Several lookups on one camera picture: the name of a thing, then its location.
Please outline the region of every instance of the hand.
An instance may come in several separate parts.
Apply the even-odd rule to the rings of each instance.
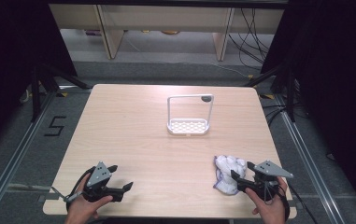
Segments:
[[[83,191],[84,185],[90,174],[86,174],[78,185],[76,192]],[[65,224],[82,224],[85,223],[90,217],[98,218],[96,210],[103,205],[113,200],[112,196],[106,196],[100,200],[90,203],[84,199],[82,195],[78,196],[75,201],[70,204],[69,211],[67,212],[67,218]]]
[[[286,192],[288,186],[280,176],[278,176],[278,182],[283,188],[283,190]],[[253,209],[252,214],[257,215],[260,213],[264,224],[285,223],[285,208],[283,206],[283,202],[281,201],[279,196],[277,196],[277,194],[274,196],[271,204],[266,204],[261,198],[259,198],[259,196],[257,196],[256,192],[254,192],[252,189],[246,188],[245,192],[256,204],[256,208]],[[285,192],[283,192],[282,189],[279,190],[279,193],[281,195],[284,195]]]

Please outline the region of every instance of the white cloth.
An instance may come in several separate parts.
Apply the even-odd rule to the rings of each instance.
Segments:
[[[216,165],[216,184],[213,188],[220,190],[225,194],[237,194],[236,181],[231,178],[231,170],[239,174],[241,178],[245,177],[247,163],[243,159],[234,156],[215,156]]]

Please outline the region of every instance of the white basket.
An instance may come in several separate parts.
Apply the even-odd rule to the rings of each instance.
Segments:
[[[209,111],[206,119],[171,119],[171,99],[197,97],[203,102],[209,103]],[[168,97],[168,123],[167,128],[171,134],[177,135],[203,135],[209,130],[210,115],[212,113],[214,97],[212,94],[192,94],[192,95],[175,95]]]

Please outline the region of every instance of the wooden table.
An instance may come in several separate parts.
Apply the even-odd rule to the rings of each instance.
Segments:
[[[167,98],[214,95],[209,132],[175,136],[167,131]],[[213,188],[214,157],[233,155],[280,165],[257,93],[252,88],[96,85],[84,108],[53,186],[70,193],[79,177],[103,161],[118,165],[109,187],[134,181],[121,203],[99,209],[110,217],[248,218],[254,203],[243,192],[227,196]],[[253,172],[247,170],[246,179]],[[287,192],[288,200],[292,199]],[[60,199],[44,212],[66,214]],[[291,218],[296,216],[291,209]]]

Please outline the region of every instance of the finger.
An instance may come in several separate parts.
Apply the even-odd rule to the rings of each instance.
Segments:
[[[98,212],[95,211],[95,212],[93,213],[93,218],[95,218],[95,219],[98,219],[98,218],[99,218]]]
[[[253,215],[259,214],[259,209],[258,209],[257,207],[255,207],[255,208],[253,209],[253,211],[252,211],[252,214],[253,214]]]
[[[262,206],[264,204],[264,201],[257,196],[256,192],[253,191],[250,188],[246,188],[245,192],[248,194],[248,196],[253,200],[253,202],[256,204],[256,207]]]
[[[286,184],[286,182],[282,179],[282,177],[277,176],[277,180],[279,185],[283,188],[284,191],[286,191],[286,189],[288,188],[288,185]]]
[[[90,174],[86,174],[84,178],[82,178],[81,182],[79,182],[78,189],[76,191],[83,191],[85,183],[87,183],[88,178],[90,178]]]
[[[96,207],[96,210],[100,207],[102,207],[103,205],[107,204],[107,203],[110,203],[111,200],[113,200],[113,197],[108,195],[106,197],[103,197],[101,199],[99,199],[98,201],[94,202],[94,206]]]

